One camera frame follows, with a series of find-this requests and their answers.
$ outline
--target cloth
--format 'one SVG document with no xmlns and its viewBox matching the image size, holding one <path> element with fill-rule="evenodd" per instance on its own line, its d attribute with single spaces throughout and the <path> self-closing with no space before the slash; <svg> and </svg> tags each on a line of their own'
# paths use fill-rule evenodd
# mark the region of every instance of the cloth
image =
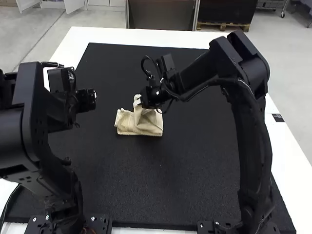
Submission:
<svg viewBox="0 0 312 234">
<path fill-rule="evenodd" d="M 134 96 L 133 112 L 117 111 L 115 127 L 120 135 L 146 135 L 161 137 L 164 131 L 162 114 L 156 110 L 144 109 L 140 105 L 140 94 Z"/>
</svg>

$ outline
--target label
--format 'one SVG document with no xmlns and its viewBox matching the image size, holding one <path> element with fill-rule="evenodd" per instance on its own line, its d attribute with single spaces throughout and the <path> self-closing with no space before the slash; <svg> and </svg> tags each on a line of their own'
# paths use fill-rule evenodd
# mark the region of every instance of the label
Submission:
<svg viewBox="0 0 312 234">
<path fill-rule="evenodd" d="M 281 114 L 272 114 L 276 122 L 285 122 Z"/>
</svg>

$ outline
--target black rubber mat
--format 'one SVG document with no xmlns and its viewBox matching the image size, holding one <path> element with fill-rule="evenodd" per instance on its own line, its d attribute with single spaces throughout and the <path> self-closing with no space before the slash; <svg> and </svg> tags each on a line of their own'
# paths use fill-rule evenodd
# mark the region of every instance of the black rubber mat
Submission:
<svg viewBox="0 0 312 234">
<path fill-rule="evenodd" d="M 78 88 L 96 89 L 97 109 L 78 115 L 81 128 L 49 135 L 51 148 L 72 159 L 85 212 L 108 214 L 115 225 L 195 230 L 199 220 L 240 218 L 234 118 L 218 87 L 188 103 L 174 102 L 163 116 L 163 137 L 117 134 L 117 109 L 132 110 L 134 94 L 147 85 L 141 58 L 167 53 L 181 69 L 203 50 L 89 44 L 77 68 Z M 294 234 L 273 187 L 273 220 L 282 233 Z M 23 191 L 7 220 L 27 221 L 43 209 Z"/>
</svg>

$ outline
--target gray floor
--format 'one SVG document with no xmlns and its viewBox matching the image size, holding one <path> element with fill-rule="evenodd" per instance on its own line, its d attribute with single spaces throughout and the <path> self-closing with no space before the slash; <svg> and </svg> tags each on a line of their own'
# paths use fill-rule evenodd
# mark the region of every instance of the gray floor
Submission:
<svg viewBox="0 0 312 234">
<path fill-rule="evenodd" d="M 49 60 L 71 26 L 125 27 L 124 13 L 31 9 L 20 15 L 10 7 L 0 7 L 0 22 L 0 68 L 6 72 L 21 61 Z M 297 14 L 281 19 L 279 12 L 257 12 L 247 35 L 268 60 L 270 95 L 312 164 L 312 28 Z"/>
</svg>

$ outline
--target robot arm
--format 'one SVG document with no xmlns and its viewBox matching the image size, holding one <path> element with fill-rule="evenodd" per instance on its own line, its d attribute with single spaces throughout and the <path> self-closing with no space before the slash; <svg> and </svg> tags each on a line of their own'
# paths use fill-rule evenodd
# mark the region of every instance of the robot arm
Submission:
<svg viewBox="0 0 312 234">
<path fill-rule="evenodd" d="M 270 179 L 272 150 L 264 122 L 270 75 L 265 59 L 242 32 L 211 41 L 210 49 L 181 72 L 176 71 L 171 55 L 152 60 L 160 81 L 144 69 L 148 59 L 152 60 L 146 56 L 141 63 L 149 80 L 149 85 L 141 91 L 144 108 L 157 109 L 168 100 L 170 104 L 173 100 L 187 102 L 216 85 L 232 105 L 240 160 L 241 222 L 231 228 L 217 222 L 215 229 L 220 233 L 225 230 L 240 234 L 273 232 L 268 223 L 274 205 Z"/>
<path fill-rule="evenodd" d="M 44 88 L 48 70 L 51 92 Z M 83 198 L 69 159 L 56 157 L 48 134 L 69 130 L 76 114 L 94 110 L 93 89 L 76 89 L 73 68 L 49 62 L 22 63 L 17 73 L 0 70 L 0 178 L 17 182 L 45 200 L 49 222 L 64 234 L 83 228 Z"/>
</svg>

